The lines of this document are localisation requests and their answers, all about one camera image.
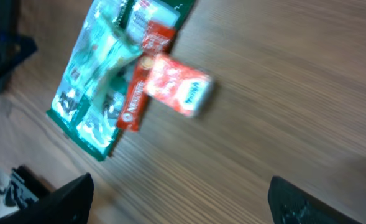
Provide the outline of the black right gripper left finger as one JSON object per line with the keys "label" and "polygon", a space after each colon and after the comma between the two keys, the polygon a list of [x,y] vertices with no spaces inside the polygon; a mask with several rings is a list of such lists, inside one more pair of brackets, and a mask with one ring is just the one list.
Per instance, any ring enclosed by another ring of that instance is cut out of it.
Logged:
{"label": "black right gripper left finger", "polygon": [[0,218],[0,224],[87,224],[94,182],[87,173],[33,205]]}

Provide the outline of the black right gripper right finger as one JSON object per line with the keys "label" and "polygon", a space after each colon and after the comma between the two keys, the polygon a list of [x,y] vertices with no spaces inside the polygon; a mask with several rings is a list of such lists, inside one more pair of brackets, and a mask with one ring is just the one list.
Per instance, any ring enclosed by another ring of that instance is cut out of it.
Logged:
{"label": "black right gripper right finger", "polygon": [[274,224],[360,224],[280,176],[271,179],[268,204]]}

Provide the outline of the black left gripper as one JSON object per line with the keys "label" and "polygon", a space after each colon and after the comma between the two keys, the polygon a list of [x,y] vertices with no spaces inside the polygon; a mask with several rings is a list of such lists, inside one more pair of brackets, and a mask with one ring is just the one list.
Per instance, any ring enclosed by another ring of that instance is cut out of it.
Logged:
{"label": "black left gripper", "polygon": [[16,67],[37,51],[32,37],[18,33],[21,2],[0,0],[0,93]]}

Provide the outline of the green 3M gloves package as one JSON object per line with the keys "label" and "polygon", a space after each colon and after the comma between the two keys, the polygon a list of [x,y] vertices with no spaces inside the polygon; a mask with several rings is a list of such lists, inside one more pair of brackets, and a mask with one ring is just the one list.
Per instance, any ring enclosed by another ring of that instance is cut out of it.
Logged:
{"label": "green 3M gloves package", "polygon": [[93,1],[71,54],[77,49],[85,24],[100,18],[123,31],[133,44],[140,47],[142,53],[122,68],[110,69],[104,77],[92,82],[79,101],[65,96],[69,84],[64,71],[48,116],[79,147],[103,161],[122,130],[116,127],[116,122],[126,100],[134,63],[143,54],[140,43],[149,22],[174,27],[178,32],[194,4],[194,0]]}

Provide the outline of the pale green snack packet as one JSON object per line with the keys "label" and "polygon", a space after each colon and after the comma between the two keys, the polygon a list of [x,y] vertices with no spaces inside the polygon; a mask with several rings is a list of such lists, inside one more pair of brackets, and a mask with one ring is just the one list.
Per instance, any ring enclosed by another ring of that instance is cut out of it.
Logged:
{"label": "pale green snack packet", "polygon": [[104,77],[110,69],[122,68],[141,53],[140,47],[108,20],[100,18],[85,24],[83,36],[65,70],[69,84],[65,96],[79,101],[92,82]]}

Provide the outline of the red Nescafe coffee stick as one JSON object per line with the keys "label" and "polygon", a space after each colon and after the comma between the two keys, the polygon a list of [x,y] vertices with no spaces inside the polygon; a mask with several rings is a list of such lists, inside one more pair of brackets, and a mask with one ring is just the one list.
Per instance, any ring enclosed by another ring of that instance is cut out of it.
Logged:
{"label": "red Nescafe coffee stick", "polygon": [[147,103],[144,85],[153,67],[155,55],[166,52],[177,34],[174,27],[166,27],[150,21],[144,32],[140,46],[143,54],[134,63],[134,71],[127,89],[126,100],[117,119],[116,127],[125,131],[137,132]]}

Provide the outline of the red white tissue pack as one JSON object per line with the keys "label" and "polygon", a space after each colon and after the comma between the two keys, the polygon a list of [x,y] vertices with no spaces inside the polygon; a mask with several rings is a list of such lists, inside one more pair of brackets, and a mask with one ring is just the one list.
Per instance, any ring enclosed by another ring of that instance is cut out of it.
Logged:
{"label": "red white tissue pack", "polygon": [[144,92],[187,117],[196,116],[213,90],[214,79],[167,54],[157,54]]}

